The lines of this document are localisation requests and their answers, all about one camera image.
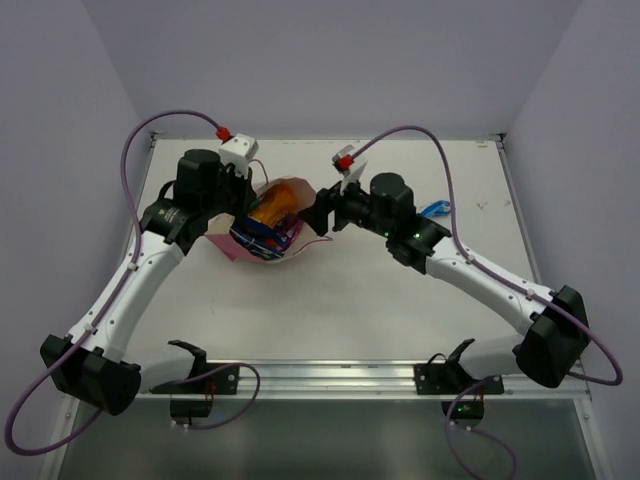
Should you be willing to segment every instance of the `blue tag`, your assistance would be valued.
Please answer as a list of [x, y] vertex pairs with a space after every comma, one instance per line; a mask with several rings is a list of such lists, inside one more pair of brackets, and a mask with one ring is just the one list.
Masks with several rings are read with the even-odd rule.
[[451, 213], [451, 203], [447, 200], [438, 200], [422, 209], [420, 215], [423, 217], [446, 217]]

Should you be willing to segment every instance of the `white connector block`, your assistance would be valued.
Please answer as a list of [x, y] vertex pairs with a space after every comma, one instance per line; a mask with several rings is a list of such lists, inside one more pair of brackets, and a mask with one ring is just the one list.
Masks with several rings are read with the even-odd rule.
[[258, 151], [258, 141], [255, 138], [243, 135], [235, 135], [227, 142], [220, 145], [218, 154], [223, 165], [235, 165], [236, 175], [246, 178], [249, 175], [249, 162], [253, 160]]

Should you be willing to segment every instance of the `white wall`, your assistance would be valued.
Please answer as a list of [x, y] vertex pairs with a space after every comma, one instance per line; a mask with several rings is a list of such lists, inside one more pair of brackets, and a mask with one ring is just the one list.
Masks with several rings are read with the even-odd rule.
[[[104, 287], [127, 228], [118, 160], [138, 116], [79, 0], [0, 2], [0, 419]], [[140, 179], [144, 144], [132, 171]], [[17, 422], [48, 444], [61, 395], [47, 382]], [[42, 457], [0, 444], [0, 478], [33, 479]]]
[[[617, 478], [640, 477], [640, 3], [585, 0], [510, 128], [508, 158], [544, 280], [585, 297], [626, 379], [593, 387]], [[611, 377], [591, 347], [588, 371]]]
[[197, 108], [281, 137], [411, 122], [446, 136], [504, 132], [580, 3], [83, 1], [141, 115]]

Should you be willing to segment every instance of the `white tabletop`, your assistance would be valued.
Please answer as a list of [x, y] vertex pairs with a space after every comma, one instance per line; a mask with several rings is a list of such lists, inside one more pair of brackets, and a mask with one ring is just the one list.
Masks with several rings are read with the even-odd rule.
[[[348, 140], [262, 140], [258, 158], [271, 178], [294, 175], [320, 189], [339, 180], [331, 157]], [[158, 140], [140, 213], [175, 178], [185, 150], [217, 140]], [[495, 143], [448, 141], [462, 239], [531, 279], [524, 241]], [[384, 171], [404, 176], [418, 206], [446, 199], [438, 153], [429, 141], [388, 140], [368, 152], [363, 186]], [[262, 173], [255, 171], [256, 181]], [[449, 220], [442, 223], [449, 226]], [[129, 355], [180, 339], [211, 358], [408, 360], [450, 353], [467, 338], [512, 332], [455, 288], [401, 266], [384, 239], [349, 226], [280, 264], [229, 261], [206, 239], [161, 286], [131, 340]]]

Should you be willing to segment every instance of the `cable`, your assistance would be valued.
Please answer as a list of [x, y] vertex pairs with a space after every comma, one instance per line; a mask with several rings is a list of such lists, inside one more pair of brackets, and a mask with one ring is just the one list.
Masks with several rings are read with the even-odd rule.
[[230, 417], [225, 418], [224, 420], [220, 420], [219, 422], [211, 423], [209, 425], [192, 425], [192, 424], [187, 425], [183, 423], [182, 426], [184, 428], [188, 428], [189, 430], [213, 430], [214, 428], [222, 427], [223, 425], [233, 422], [235, 419], [241, 417], [247, 410], [249, 410], [253, 406], [258, 396], [258, 393], [260, 392], [260, 374], [258, 373], [258, 370], [256, 369], [256, 367], [254, 367], [249, 363], [244, 363], [244, 362], [227, 363], [226, 365], [222, 365], [220, 367], [214, 368], [213, 370], [210, 370], [207, 373], [203, 373], [202, 375], [198, 375], [197, 377], [187, 378], [185, 380], [176, 380], [175, 382], [171, 382], [171, 384], [186, 385], [188, 383], [199, 382], [200, 380], [204, 380], [205, 378], [208, 378], [212, 375], [215, 375], [216, 373], [222, 372], [232, 367], [248, 368], [253, 372], [253, 374], [256, 377], [256, 388], [253, 391], [253, 395], [247, 401], [244, 407], [242, 407], [240, 410], [238, 410], [236, 413], [234, 413]]
[[[442, 166], [444, 167], [444, 173], [445, 173], [445, 177], [446, 177], [446, 180], [447, 180], [447, 189], [449, 191], [449, 202], [451, 203], [451, 233], [452, 233], [452, 237], [453, 237], [453, 242], [454, 242], [456, 248], [458, 249], [458, 252], [460, 253], [460, 255], [462, 255], [467, 262], [469, 262], [472, 265], [474, 265], [476, 268], [478, 268], [485, 275], [488, 275], [490, 278], [493, 278], [494, 280], [498, 281], [499, 283], [501, 283], [505, 287], [507, 287], [507, 288], [509, 288], [511, 290], [514, 290], [514, 291], [516, 291], [518, 293], [521, 293], [523, 295], [527, 295], [528, 292], [527, 292], [527, 290], [525, 288], [522, 288], [520, 285], [516, 285], [515, 283], [507, 280], [506, 278], [503, 278], [501, 275], [497, 274], [496, 272], [494, 272], [490, 268], [486, 267], [485, 265], [483, 265], [482, 263], [478, 262], [474, 258], [471, 258], [469, 256], [469, 254], [467, 253], [466, 249], [464, 248], [464, 246], [462, 245], [462, 242], [460, 241], [460, 236], [458, 234], [456, 202], [455, 202], [455, 196], [454, 196], [454, 191], [453, 191], [453, 180], [451, 178], [451, 169], [449, 167], [449, 161], [447, 160], [447, 155], [446, 155], [446, 153], [444, 151], [444, 148], [442, 147], [442, 144], [440, 143], [438, 138], [430, 130], [428, 130], [428, 129], [424, 128], [424, 127], [416, 126], [416, 125], [403, 125], [403, 126], [400, 126], [400, 127], [392, 128], [390, 130], [387, 130], [386, 132], [381, 133], [377, 137], [374, 137], [371, 140], [369, 140], [366, 144], [364, 144], [362, 147], [360, 147], [358, 150], [356, 150], [356, 152], [351, 155], [351, 158], [353, 160], [355, 160], [359, 155], [362, 155], [364, 152], [366, 152], [373, 145], [378, 143], [383, 138], [388, 137], [389, 135], [392, 135], [394, 133], [401, 132], [401, 131], [408, 131], [408, 130], [413, 130], [413, 131], [416, 131], [416, 132], [424, 133], [425, 135], [427, 135], [433, 141], [433, 143], [435, 144], [436, 148], [438, 149], [438, 153], [440, 154], [440, 158], [442, 159]], [[561, 314], [562, 316], [564, 316], [576, 328], [578, 328], [590, 340], [592, 340], [593, 343], [595, 343], [598, 346], [598, 348], [600, 348], [602, 353], [604, 353], [604, 355], [607, 357], [607, 360], [609, 360], [609, 362], [611, 363], [611, 366], [613, 367], [613, 370], [614, 370], [615, 375], [616, 375], [616, 377], [613, 380], [607, 380], [607, 379], [591, 377], [591, 376], [583, 375], [581, 373], [576, 373], [576, 372], [569, 372], [568, 373], [569, 376], [574, 377], [574, 378], [578, 378], [578, 379], [581, 379], [581, 380], [586, 380], [586, 381], [589, 381], [589, 382], [593, 382], [593, 383], [598, 383], [598, 384], [601, 384], [601, 385], [616, 386], [616, 385], [620, 385], [622, 383], [622, 380], [623, 380], [622, 368], [620, 367], [620, 364], [618, 363], [618, 360], [615, 358], [613, 353], [602, 343], [600, 338], [591, 331], [591, 329], [589, 329], [588, 327], [583, 325], [582, 322], [580, 322], [580, 320], [578, 320], [575, 316], [571, 315], [569, 312], [566, 312], [562, 308], [558, 307], [557, 305], [554, 305], [553, 303], [551, 303], [548, 300], [540, 297], [539, 295], [534, 294], [532, 296], [532, 298], [534, 300], [536, 300], [537, 302], [541, 303], [542, 305], [544, 305], [545, 307], [548, 307], [548, 308], [552, 309], [553, 311], [555, 311], [555, 312]], [[450, 431], [449, 423], [451, 422], [451, 415], [452, 415], [452, 413], [454, 411], [453, 409], [456, 407], [456, 405], [458, 404], [460, 399], [462, 399], [462, 397], [464, 397], [468, 393], [473, 392], [474, 390], [484, 386], [484, 384], [487, 381], [488, 381], [488, 379], [483, 379], [480, 382], [473, 384], [472, 386], [470, 386], [469, 388], [464, 390], [462, 393], [460, 393], [455, 398], [455, 400], [453, 402], [451, 402], [451, 405], [449, 406], [449, 410], [447, 411], [447, 416], [446, 416], [447, 424], [445, 426], [445, 434], [446, 434], [446, 437], [447, 437], [447, 444], [449, 445], [449, 449], [451, 450], [451, 453], [456, 458], [456, 460], [458, 461], [460, 466], [469, 475], [471, 475], [473, 478], [476, 478], [478, 480], [483, 480], [483, 478], [480, 475], [478, 475], [477, 473], [475, 473], [464, 462], [464, 460], [462, 459], [460, 454], [457, 452], [457, 450], [455, 448], [455, 445], [453, 444], [453, 439], [451, 437], [451, 431]], [[473, 432], [477, 433], [478, 435], [481, 435], [481, 436], [483, 436], [485, 438], [488, 438], [489, 440], [491, 440], [491, 441], [497, 443], [498, 445], [502, 446], [507, 451], [507, 453], [509, 454], [509, 456], [512, 459], [513, 466], [511, 468], [511, 471], [510, 471], [509, 475], [506, 478], [508, 480], [514, 478], [516, 473], [517, 473], [518, 466], [517, 466], [517, 459], [516, 459], [516, 456], [515, 456], [513, 450], [506, 443], [504, 443], [502, 440], [500, 440], [499, 438], [491, 435], [490, 433], [488, 433], [488, 432], [486, 432], [486, 431], [484, 431], [482, 429], [473, 428], [473, 429], [471, 429], [471, 431], [473, 431]]]
[[433, 383], [433, 375], [431, 369], [429, 368], [434, 360], [438, 357], [442, 357], [445, 361], [447, 360], [447, 356], [444, 353], [434, 353], [429, 360], [427, 360], [424, 369], [427, 371], [427, 375], [429, 375], [429, 381]]
[[[205, 115], [204, 113], [200, 113], [195, 110], [168, 110], [165, 112], [161, 112], [161, 113], [158, 113], [157, 115], [149, 117], [148, 119], [140, 122], [131, 131], [131, 133], [129, 134], [129, 136], [127, 137], [124, 143], [124, 146], [122, 148], [122, 154], [120, 156], [120, 180], [122, 183], [122, 189], [124, 190], [124, 196], [127, 201], [127, 208], [129, 210], [129, 214], [131, 215], [131, 218], [133, 219], [133, 230], [135, 235], [135, 240], [133, 242], [134, 243], [133, 256], [131, 259], [133, 263], [137, 262], [138, 257], [140, 255], [140, 249], [142, 248], [142, 230], [140, 228], [140, 222], [138, 221], [136, 204], [133, 199], [133, 195], [131, 194], [131, 189], [129, 188], [129, 182], [127, 180], [127, 157], [129, 154], [129, 149], [131, 148], [131, 143], [133, 142], [133, 139], [135, 138], [135, 136], [149, 123], [159, 118], [168, 117], [172, 115], [191, 115], [191, 116], [199, 117], [209, 122], [211, 125], [213, 125], [213, 127], [216, 129], [216, 134], [218, 136], [225, 136], [228, 133], [227, 129], [225, 129], [224, 127], [221, 127], [212, 118]], [[113, 289], [113, 292], [111, 292], [111, 295], [109, 295], [106, 302], [104, 303], [102, 308], [98, 311], [93, 321], [91, 322], [91, 326], [94, 329], [100, 324], [100, 321], [104, 317], [107, 310], [111, 307], [116, 297], [120, 294], [120, 291], [124, 287], [129, 277], [131, 276], [132, 272], [133, 271], [130, 269], [125, 270], [124, 274], [116, 284], [116, 287]], [[98, 416], [100, 415], [101, 411], [97, 410], [87, 419], [87, 422], [84, 425], [82, 425], [81, 427], [71, 432], [67, 437], [63, 438], [62, 440], [54, 444], [48, 445], [46, 447], [32, 448], [32, 449], [22, 448], [16, 444], [13, 438], [13, 426], [15, 424], [16, 418], [18, 417], [18, 414], [20, 413], [20, 410], [26, 403], [27, 399], [53, 372], [55, 372], [58, 368], [60, 368], [60, 366], [62, 366], [64, 362], [66, 362], [69, 359], [69, 357], [71, 357], [76, 351], [78, 351], [78, 349], [87, 340], [87, 338], [89, 338], [89, 335], [91, 335], [91, 331], [87, 331], [83, 333], [80, 336], [80, 338], [76, 341], [76, 343], [72, 345], [71, 348], [69, 348], [69, 350], [67, 350], [64, 353], [64, 355], [62, 355], [58, 360], [56, 360], [49, 368], [47, 368], [42, 374], [40, 374], [40, 376], [38, 376], [33, 381], [33, 383], [31, 383], [31, 385], [29, 385], [26, 388], [26, 390], [22, 393], [22, 395], [18, 397], [18, 400], [13, 405], [13, 407], [11, 407], [11, 410], [7, 415], [7, 420], [4, 425], [4, 441], [7, 445], [7, 448], [9, 448], [9, 450], [11, 450], [13, 453], [18, 455], [23, 455], [23, 456], [35, 456], [35, 455], [42, 455], [44, 453], [51, 452], [56, 448], [66, 445], [71, 440], [73, 440], [78, 435], [80, 435], [82, 432], [84, 432], [89, 427], [89, 425], [91, 425], [95, 421], [95, 419], [98, 418]]]
[[463, 426], [459, 425], [458, 423], [456, 423], [455, 421], [453, 421], [451, 419], [451, 416], [453, 415], [453, 412], [455, 411], [455, 409], [456, 409], [458, 403], [460, 402], [460, 400], [462, 400], [462, 398], [465, 395], [469, 395], [473, 391], [476, 391], [476, 390], [484, 387], [484, 385], [487, 382], [489, 382], [491, 379], [492, 379], [492, 377], [487, 377], [487, 378], [485, 378], [483, 380], [480, 380], [479, 382], [474, 383], [473, 385], [471, 385], [470, 387], [466, 388], [461, 393], [459, 393], [458, 396], [453, 399], [453, 402], [451, 402], [451, 404], [449, 405], [449, 409], [447, 410], [446, 423], [444, 425], [444, 434], [447, 437], [447, 444], [449, 445], [449, 449], [451, 450], [451, 453], [453, 454], [453, 456], [457, 460], [458, 464], [469, 475], [471, 475], [476, 480], [485, 480], [485, 478], [482, 477], [479, 473], [476, 473], [474, 470], [472, 470], [471, 467], [469, 467], [465, 463], [465, 461], [463, 460], [462, 456], [456, 450], [456, 448], [454, 446], [454, 443], [453, 443], [453, 436], [451, 434], [451, 431], [452, 431], [453, 427], [464, 429], [467, 432], [473, 432], [473, 433], [475, 433], [477, 435], [480, 435], [481, 437], [487, 438], [487, 439], [491, 440], [492, 442], [497, 443], [498, 445], [500, 445], [509, 454], [509, 456], [511, 457], [511, 470], [509, 471], [509, 473], [505, 477], [505, 480], [512, 480], [513, 478], [515, 478], [516, 474], [518, 473], [518, 458], [516, 457], [516, 454], [513, 451], [513, 449], [509, 445], [507, 445], [507, 443], [505, 443], [504, 441], [500, 440], [495, 435], [487, 432], [486, 430], [483, 430], [483, 429], [477, 428], [477, 427], [473, 427], [473, 428], [472, 427], [463, 427]]
[[249, 164], [253, 162], [256, 162], [258, 165], [260, 165], [260, 168], [262, 168], [262, 173], [264, 174], [264, 183], [269, 183], [269, 175], [267, 175], [267, 169], [265, 168], [264, 163], [262, 163], [261, 160], [254, 158], [249, 162]]

